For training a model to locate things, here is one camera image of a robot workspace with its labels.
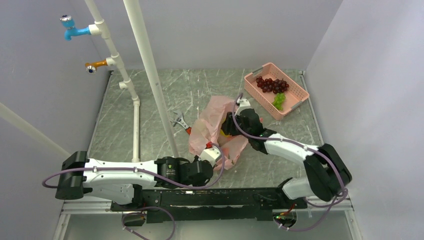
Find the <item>yellow fake fruit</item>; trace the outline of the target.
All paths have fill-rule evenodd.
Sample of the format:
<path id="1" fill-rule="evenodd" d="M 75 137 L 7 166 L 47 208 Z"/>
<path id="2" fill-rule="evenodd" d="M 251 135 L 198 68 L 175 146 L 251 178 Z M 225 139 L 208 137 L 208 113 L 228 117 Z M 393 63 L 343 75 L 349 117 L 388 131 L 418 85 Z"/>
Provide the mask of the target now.
<path id="1" fill-rule="evenodd" d="M 222 135 L 222 136 L 224 136 L 226 138 L 230 137 L 230 135 L 229 134 L 226 134 L 222 129 L 220 130 L 220 135 Z"/>

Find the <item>green fake grapes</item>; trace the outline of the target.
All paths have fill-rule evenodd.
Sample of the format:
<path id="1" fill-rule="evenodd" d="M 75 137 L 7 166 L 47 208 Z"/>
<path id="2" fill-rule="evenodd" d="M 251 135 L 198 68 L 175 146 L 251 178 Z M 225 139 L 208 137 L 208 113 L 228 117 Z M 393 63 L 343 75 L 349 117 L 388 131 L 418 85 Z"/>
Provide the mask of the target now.
<path id="1" fill-rule="evenodd" d="M 283 92 L 279 92 L 274 96 L 272 105 L 279 111 L 282 111 L 283 108 L 283 104 L 286 100 L 286 96 Z"/>

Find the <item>purple fake grapes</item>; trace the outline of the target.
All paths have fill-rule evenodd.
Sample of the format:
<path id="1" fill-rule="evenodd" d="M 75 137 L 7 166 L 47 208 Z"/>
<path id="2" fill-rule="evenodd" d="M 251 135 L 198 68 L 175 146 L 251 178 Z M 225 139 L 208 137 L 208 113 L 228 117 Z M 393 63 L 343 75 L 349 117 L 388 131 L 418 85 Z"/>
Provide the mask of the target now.
<path id="1" fill-rule="evenodd" d="M 258 88 L 262 89 L 264 93 L 284 93 L 289 89 L 289 84 L 282 79 L 272 80 L 271 78 L 263 78 L 259 76 L 255 79 Z"/>

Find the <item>pink plastic bag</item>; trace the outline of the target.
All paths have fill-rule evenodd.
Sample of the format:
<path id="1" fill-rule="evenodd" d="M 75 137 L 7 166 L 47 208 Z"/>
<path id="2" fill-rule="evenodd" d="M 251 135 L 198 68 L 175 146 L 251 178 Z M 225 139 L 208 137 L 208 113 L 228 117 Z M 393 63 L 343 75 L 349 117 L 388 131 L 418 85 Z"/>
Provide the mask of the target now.
<path id="1" fill-rule="evenodd" d="M 242 135 L 225 135 L 221 126 L 227 113 L 233 110 L 234 99 L 222 95 L 213 95 L 207 106 L 191 126 L 188 138 L 188 150 L 193 155 L 200 155 L 209 142 L 218 144 L 224 155 L 226 170 L 234 167 L 245 147 L 248 139 Z"/>

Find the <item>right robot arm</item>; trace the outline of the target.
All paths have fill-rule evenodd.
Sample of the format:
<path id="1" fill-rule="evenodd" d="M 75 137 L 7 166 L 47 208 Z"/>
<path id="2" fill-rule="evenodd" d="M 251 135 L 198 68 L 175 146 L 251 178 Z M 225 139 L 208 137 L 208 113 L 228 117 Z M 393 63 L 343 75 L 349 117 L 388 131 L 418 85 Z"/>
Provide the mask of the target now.
<path id="1" fill-rule="evenodd" d="M 244 136 L 251 147 L 263 154 L 282 157 L 303 166 L 306 176 L 288 178 L 277 187 L 276 203 L 289 207 L 296 199 L 316 196 L 324 202 L 347 197 L 352 175 L 335 148 L 303 144 L 265 128 L 252 108 L 239 114 L 228 112 L 221 125 L 225 135 Z"/>

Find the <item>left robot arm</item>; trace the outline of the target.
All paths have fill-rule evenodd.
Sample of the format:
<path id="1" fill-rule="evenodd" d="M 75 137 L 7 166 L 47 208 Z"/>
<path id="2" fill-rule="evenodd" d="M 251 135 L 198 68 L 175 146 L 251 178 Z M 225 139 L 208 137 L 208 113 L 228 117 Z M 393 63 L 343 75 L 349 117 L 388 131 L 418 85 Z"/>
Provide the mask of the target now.
<path id="1" fill-rule="evenodd" d="M 137 210 L 144 203 L 143 189 L 204 189 L 221 156 L 216 147 L 211 147 L 192 161 L 166 156 L 144 162 L 111 162 L 88 158 L 86 151 L 77 151 L 62 163 L 55 198 L 78 200 L 92 196 Z"/>

